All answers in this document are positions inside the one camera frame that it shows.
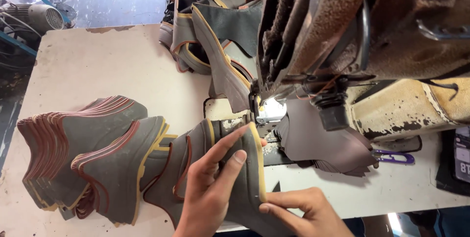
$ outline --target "table surface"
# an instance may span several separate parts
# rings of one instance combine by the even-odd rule
[[[98,28],[49,31],[42,39],[20,119],[48,111],[76,111],[98,97],[123,95],[162,115],[168,133],[183,134],[203,119],[211,78],[179,73],[166,48],[158,43],[159,24],[129,29]],[[227,102],[216,101],[210,119],[230,117]],[[463,206],[470,198],[434,187],[440,138],[422,137],[412,166],[380,163],[365,178],[326,173],[296,165],[265,168],[266,188],[278,181],[281,190],[320,187],[341,218],[373,216]],[[139,236],[169,237],[173,225],[160,208],[141,201],[135,226],[115,228],[97,213],[84,220],[64,221],[58,211],[37,208],[21,180],[29,149],[15,130],[0,178],[0,222],[9,237]]]

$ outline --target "finger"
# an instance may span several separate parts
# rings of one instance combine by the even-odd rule
[[[246,151],[238,150],[227,161],[224,168],[219,174],[219,177],[212,184],[210,190],[219,192],[224,201],[228,201],[234,186],[235,179],[237,178],[243,164],[246,160]]]
[[[220,141],[212,146],[212,148],[198,160],[198,162],[200,161],[202,166],[214,166],[215,164],[219,164],[222,158],[227,154],[228,150],[230,150],[235,142],[243,136],[247,129],[248,125],[245,125],[221,138]]]
[[[318,210],[326,198],[319,188],[294,190],[288,192],[266,193],[267,202],[283,208],[299,208],[303,212]]]
[[[279,218],[287,227],[289,227],[293,232],[297,232],[297,229],[304,228],[308,223],[304,219],[298,217],[294,213],[281,208],[277,205],[271,203],[263,203],[259,206],[259,212],[269,213],[277,218]]]

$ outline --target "dusty machine surface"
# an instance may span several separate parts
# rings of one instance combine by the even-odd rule
[[[388,122],[361,129],[354,117],[349,115],[348,119],[347,110],[351,109],[346,105],[346,91],[381,82],[384,88],[406,78],[412,79],[410,82],[418,80],[419,87],[428,85],[434,92],[436,88],[450,91],[452,94],[445,98],[453,100],[459,84],[433,80],[470,75],[469,23],[470,0],[264,0],[258,32],[258,80],[251,87],[252,110],[257,113],[258,99],[264,102],[274,97],[280,103],[306,99],[320,109],[323,127],[328,131],[356,124],[356,129],[371,140],[414,136],[416,132],[403,134],[408,127],[397,131],[403,135],[393,135],[392,131],[389,135],[385,129]],[[394,95],[389,97],[397,100],[390,102],[405,100],[400,99],[400,89],[393,90]],[[424,92],[423,98],[434,95]],[[442,110],[432,99],[431,108]],[[369,111],[373,106],[363,106],[362,114],[365,108]],[[414,114],[418,109],[416,106],[410,110]],[[387,110],[390,108],[382,109],[385,121],[389,119],[385,116]],[[437,117],[442,118],[442,113],[445,111],[438,112]],[[421,114],[419,122],[418,117],[413,121],[429,129],[431,123],[423,124],[423,120],[429,121],[428,115]],[[434,131],[467,124],[467,115],[436,123]]]

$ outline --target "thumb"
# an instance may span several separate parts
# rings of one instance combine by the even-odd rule
[[[240,170],[242,169],[246,160],[246,151],[238,150],[232,157],[227,161],[219,176],[212,184],[212,188],[215,192],[219,192],[220,195],[228,201],[230,194],[232,193],[232,187],[234,186],[235,179],[238,177]]]
[[[308,224],[306,220],[295,215],[294,213],[281,208],[271,203],[263,203],[259,206],[259,212],[269,213],[277,218],[279,218],[287,227],[289,227],[293,232],[298,231],[300,228],[304,228]]]

